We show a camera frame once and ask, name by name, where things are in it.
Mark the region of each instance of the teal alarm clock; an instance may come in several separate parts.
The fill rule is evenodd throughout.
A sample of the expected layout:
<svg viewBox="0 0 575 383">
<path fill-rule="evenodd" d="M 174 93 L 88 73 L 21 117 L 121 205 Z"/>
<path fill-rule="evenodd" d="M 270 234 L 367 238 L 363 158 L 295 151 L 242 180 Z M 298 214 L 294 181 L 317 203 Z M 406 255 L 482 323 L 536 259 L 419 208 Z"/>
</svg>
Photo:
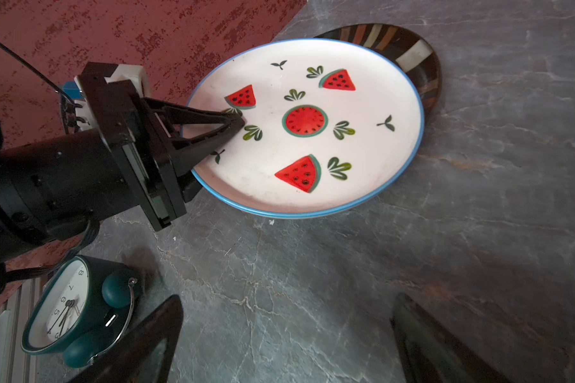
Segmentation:
<svg viewBox="0 0 575 383">
<path fill-rule="evenodd" d="M 24 328 L 21 348 L 31 355 L 63 352 L 82 367 L 111 348 L 132 317 L 142 288 L 124 264 L 76 256 L 47 285 Z"/>
</svg>

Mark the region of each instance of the watermelon slice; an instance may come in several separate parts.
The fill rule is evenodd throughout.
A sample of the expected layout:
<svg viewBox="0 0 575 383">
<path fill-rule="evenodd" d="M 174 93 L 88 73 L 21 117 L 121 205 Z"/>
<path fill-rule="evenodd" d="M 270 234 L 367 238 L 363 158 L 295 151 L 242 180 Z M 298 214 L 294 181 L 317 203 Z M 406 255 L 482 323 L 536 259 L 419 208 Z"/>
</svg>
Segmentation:
<svg viewBox="0 0 575 383">
<path fill-rule="evenodd" d="M 275 173 L 276 178 L 310 193 L 319 183 L 322 176 L 318 160 L 312 155 L 302 157 L 290 166 Z"/>
<path fill-rule="evenodd" d="M 298 105 L 283 115 L 283 128 L 296 137 L 312 137 L 322 133 L 328 116 L 314 105 Z"/>
<path fill-rule="evenodd" d="M 339 69 L 323 76 L 319 81 L 320 88 L 339 89 L 342 91 L 355 91 L 356 86 L 351 82 L 346 69 Z"/>
<path fill-rule="evenodd" d="M 256 96 L 253 95 L 251 85 L 232 93 L 230 96 L 225 96 L 224 99 L 233 108 L 251 109 L 256 107 Z"/>
</svg>

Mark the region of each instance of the clock handle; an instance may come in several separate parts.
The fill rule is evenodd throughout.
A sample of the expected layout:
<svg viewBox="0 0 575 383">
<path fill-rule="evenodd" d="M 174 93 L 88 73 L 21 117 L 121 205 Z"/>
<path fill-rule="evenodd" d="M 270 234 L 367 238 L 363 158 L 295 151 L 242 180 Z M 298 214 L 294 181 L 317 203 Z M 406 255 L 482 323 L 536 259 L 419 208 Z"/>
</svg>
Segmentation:
<svg viewBox="0 0 575 383">
<path fill-rule="evenodd" d="M 130 289 L 130 310 L 128 310 L 128 317 L 126 318 L 126 323 L 124 323 L 124 326 L 122 327 L 121 331 L 119 332 L 119 334 L 117 335 L 115 340 L 111 344 L 109 344 L 107 348 L 103 349 L 98 354 L 89 358 L 89 362 L 88 362 L 89 364 L 94 364 L 94 361 L 96 359 L 98 359 L 100 356 L 102 356 L 102 354 L 109 351 L 119 341 L 119 339 L 121 339 L 123 334 L 126 332 L 126 329 L 128 328 L 128 325 L 130 324 L 130 319 L 132 319 L 132 311 L 134 311 L 134 300 L 136 299 L 136 295 L 134 294 L 134 286 L 137 283 L 138 283 L 137 278 L 130 278 L 128 280 L 128 288 Z"/>
</svg>

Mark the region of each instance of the watermelon rind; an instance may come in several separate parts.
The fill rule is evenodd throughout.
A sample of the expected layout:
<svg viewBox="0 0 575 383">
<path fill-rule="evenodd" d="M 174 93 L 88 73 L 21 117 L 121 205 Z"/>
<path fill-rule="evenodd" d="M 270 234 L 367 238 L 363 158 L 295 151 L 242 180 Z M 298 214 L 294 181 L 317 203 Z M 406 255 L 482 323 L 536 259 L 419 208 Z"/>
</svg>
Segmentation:
<svg viewBox="0 0 575 383">
<path fill-rule="evenodd" d="M 324 87 L 324 83 L 326 82 L 326 80 L 328 80 L 328 77 L 335 75 L 336 73 L 339 73 L 340 71 L 344 71 L 345 69 L 337 69 L 334 72 L 330 72 L 327 75 L 323 76 L 322 79 L 319 81 L 319 87 L 323 88 Z"/>
<path fill-rule="evenodd" d="M 237 105 L 237 104 L 233 103 L 232 101 L 230 101 L 230 98 L 228 96 L 225 96 L 224 100 L 226 100 L 228 105 L 230 105 L 231 107 L 236 108 L 236 109 L 242 109 L 243 110 L 243 109 L 253 109 L 256 107 L 255 105 L 250 106 L 250 107 L 242 107 L 242 106 Z"/>
<path fill-rule="evenodd" d="M 315 190 L 315 188 L 317 187 L 318 183 L 319 183 L 319 179 L 322 178 L 322 168 L 319 166 L 319 161 L 317 158 L 315 158 L 315 156 L 313 156 L 312 154 L 309 154 L 307 157 L 309 157 L 311 159 L 311 161 L 313 162 L 314 166 L 315 166 L 315 182 L 313 184 L 313 186 L 311 187 L 311 189 L 309 189 L 308 193 L 312 192 Z"/>
<path fill-rule="evenodd" d="M 291 130 L 288 129 L 288 126 L 286 125 L 286 119 L 288 118 L 288 116 L 291 112 L 295 111 L 296 109 L 300 109 L 300 108 L 315 108 L 316 110 L 318 110 L 320 113 L 322 113 L 322 116 L 324 116 L 324 126 L 319 128 L 319 130 L 313 134 L 303 135 L 303 134 L 293 133 Z M 297 107 L 291 108 L 289 111 L 286 112 L 286 114 L 283 115 L 283 118 L 281 119 L 281 123 L 283 124 L 283 128 L 286 130 L 286 132 L 290 133 L 291 135 L 293 135 L 295 137 L 300 137 L 301 139 L 302 138 L 308 138 L 308 137 L 313 137 L 314 135 L 318 135 L 324 131 L 326 126 L 328 126 L 328 115 L 325 113 L 325 111 L 321 110 L 320 108 L 318 108 L 315 105 L 298 105 Z"/>
</svg>

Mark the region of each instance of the oval plate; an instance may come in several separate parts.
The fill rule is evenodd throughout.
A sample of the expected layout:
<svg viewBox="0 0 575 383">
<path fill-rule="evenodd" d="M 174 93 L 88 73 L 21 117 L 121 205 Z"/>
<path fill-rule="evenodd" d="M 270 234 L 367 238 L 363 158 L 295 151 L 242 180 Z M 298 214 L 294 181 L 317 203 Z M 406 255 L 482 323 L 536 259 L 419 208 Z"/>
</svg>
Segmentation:
<svg viewBox="0 0 575 383">
<path fill-rule="evenodd" d="M 390 24 L 356 24 L 322 33 L 322 39 L 358 44 L 398 65 L 418 90 L 427 116 L 441 93 L 441 63 L 434 49 L 417 33 Z"/>
<path fill-rule="evenodd" d="M 213 195 L 273 218 L 349 209 L 390 185 L 424 130 L 416 89 L 394 63 L 327 39 L 269 43 L 205 77 L 189 107 L 239 113 L 245 128 L 194 168 Z M 184 136 L 197 132 L 184 129 Z"/>
</svg>

